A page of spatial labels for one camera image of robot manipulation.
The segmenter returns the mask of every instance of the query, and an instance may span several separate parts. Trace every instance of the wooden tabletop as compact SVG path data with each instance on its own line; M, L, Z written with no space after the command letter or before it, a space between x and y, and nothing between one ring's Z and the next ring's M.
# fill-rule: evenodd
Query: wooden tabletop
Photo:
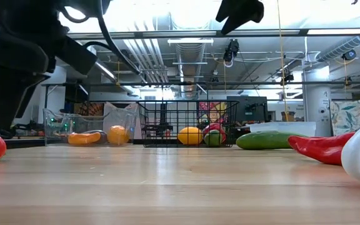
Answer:
M360 183L288 150L12 149L0 224L360 224Z

